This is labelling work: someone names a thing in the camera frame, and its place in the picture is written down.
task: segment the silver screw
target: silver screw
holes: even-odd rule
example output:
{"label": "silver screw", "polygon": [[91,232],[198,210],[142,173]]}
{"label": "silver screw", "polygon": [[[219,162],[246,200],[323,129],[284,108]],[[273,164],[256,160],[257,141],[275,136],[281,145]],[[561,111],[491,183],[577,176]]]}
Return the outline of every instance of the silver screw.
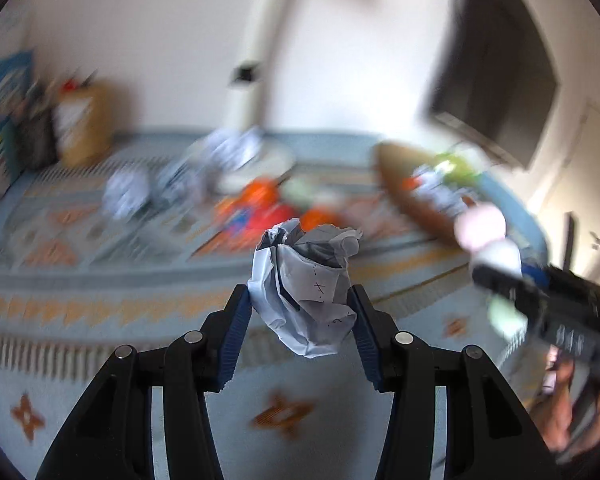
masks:
{"label": "silver screw", "polygon": [[116,357],[118,359],[124,359],[125,357],[129,357],[131,355],[131,346],[122,345],[116,348]]}
{"label": "silver screw", "polygon": [[202,332],[198,330],[192,330],[184,335],[184,341],[187,343],[199,343],[202,341]]}
{"label": "silver screw", "polygon": [[482,349],[476,345],[469,345],[465,352],[471,359],[480,359],[482,357]]}
{"label": "silver screw", "polygon": [[413,343],[413,335],[409,332],[398,332],[395,335],[395,340],[401,345],[410,345]]}

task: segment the television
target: television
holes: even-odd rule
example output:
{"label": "television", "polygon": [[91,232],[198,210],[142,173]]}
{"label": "television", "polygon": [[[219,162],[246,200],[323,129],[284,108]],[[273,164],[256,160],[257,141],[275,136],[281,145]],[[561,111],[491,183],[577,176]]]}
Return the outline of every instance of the television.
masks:
{"label": "television", "polygon": [[457,14],[430,111],[490,155],[527,168],[557,88],[538,28],[522,0],[463,0]]}

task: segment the beige wall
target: beige wall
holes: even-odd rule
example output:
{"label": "beige wall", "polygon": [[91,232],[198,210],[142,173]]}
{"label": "beige wall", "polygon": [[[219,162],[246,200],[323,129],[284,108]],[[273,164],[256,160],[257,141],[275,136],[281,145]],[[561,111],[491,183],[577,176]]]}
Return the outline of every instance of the beige wall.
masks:
{"label": "beige wall", "polygon": [[[36,46],[43,72],[97,68],[113,80],[118,127],[211,128],[221,123],[250,1],[12,0],[2,17],[26,23],[20,35],[11,23],[11,41]],[[587,0],[526,1],[560,88],[529,171],[493,171],[536,210],[586,99],[600,103],[600,19]],[[453,22],[452,0],[294,0],[265,126],[379,132],[444,150],[458,138],[423,110]]]}

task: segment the brown bowl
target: brown bowl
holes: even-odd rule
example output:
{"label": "brown bowl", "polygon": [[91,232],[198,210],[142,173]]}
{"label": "brown bowl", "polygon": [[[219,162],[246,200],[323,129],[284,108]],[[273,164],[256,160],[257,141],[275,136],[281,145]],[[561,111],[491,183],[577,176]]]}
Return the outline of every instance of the brown bowl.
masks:
{"label": "brown bowl", "polygon": [[380,142],[375,151],[382,186],[398,209],[427,233],[457,247],[453,219],[431,208],[429,203],[417,199],[402,187],[403,180],[410,177],[418,166],[433,166],[434,155],[393,142]]}

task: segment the wall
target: wall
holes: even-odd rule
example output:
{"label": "wall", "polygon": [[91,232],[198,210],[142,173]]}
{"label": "wall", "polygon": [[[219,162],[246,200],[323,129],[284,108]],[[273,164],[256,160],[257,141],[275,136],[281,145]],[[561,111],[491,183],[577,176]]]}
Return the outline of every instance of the wall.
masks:
{"label": "wall", "polygon": [[[117,126],[221,123],[251,0],[12,0],[30,9],[42,72],[98,69],[120,89]],[[526,0],[560,81],[529,171],[494,172],[537,209],[587,98],[600,100],[600,19],[587,0]],[[432,150],[458,137],[423,110],[453,0],[293,0],[272,64],[265,126],[379,132]]]}

